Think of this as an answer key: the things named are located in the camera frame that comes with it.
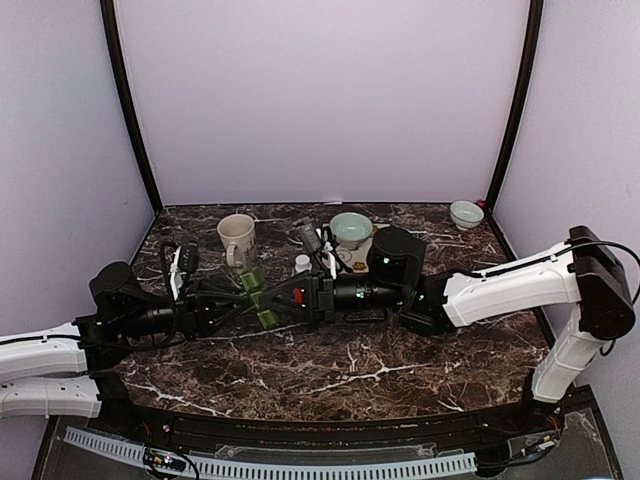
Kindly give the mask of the white pill bottle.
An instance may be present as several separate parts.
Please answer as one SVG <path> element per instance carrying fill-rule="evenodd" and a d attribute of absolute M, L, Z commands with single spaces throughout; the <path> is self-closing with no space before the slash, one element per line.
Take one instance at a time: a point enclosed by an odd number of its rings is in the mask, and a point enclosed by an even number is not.
<path fill-rule="evenodd" d="M 296 274 L 312 270 L 312 262 L 308 255 L 301 254 L 295 258 L 294 272 Z"/>

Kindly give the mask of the green pill organizer box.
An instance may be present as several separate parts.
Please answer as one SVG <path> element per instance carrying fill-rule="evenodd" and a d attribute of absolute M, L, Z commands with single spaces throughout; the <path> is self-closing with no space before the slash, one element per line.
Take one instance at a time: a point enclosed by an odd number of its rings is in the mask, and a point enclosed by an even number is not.
<path fill-rule="evenodd" d="M 262 304 L 262 295 L 267 291 L 267 283 L 261 269 L 254 267 L 243 271 L 240 280 L 264 330 L 272 330 L 280 325 L 280 317 Z"/>

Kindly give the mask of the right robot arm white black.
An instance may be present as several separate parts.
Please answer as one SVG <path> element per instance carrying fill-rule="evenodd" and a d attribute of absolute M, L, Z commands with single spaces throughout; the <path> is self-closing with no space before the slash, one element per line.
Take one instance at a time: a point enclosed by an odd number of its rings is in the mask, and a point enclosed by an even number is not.
<path fill-rule="evenodd" d="M 332 275 L 323 265 L 279 283 L 260 299 L 263 307 L 304 321 L 329 321 L 337 313 L 394 309 L 407 330 L 435 336 L 480 320 L 531 308 L 568 304 L 567 324 L 550 353 L 535 368 L 530 396 L 510 413 L 521 434 L 534 432 L 577 376 L 608 342 L 635 325 L 631 294 L 616 243 L 588 227 L 528 258 L 479 270 L 422 272 L 425 243 L 388 226 L 372 238 L 367 272 Z"/>

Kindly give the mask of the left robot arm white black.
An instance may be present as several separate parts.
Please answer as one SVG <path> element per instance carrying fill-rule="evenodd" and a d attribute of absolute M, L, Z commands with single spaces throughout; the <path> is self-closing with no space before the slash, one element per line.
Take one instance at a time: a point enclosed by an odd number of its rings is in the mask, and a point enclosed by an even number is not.
<path fill-rule="evenodd" d="M 246 294 L 205 281 L 153 294 L 122 261 L 104 267 L 89 287 L 95 314 L 2 338 L 2 417 L 101 415 L 120 436 L 134 435 L 140 412 L 111 368 L 134 353 L 209 338 L 251 309 Z"/>

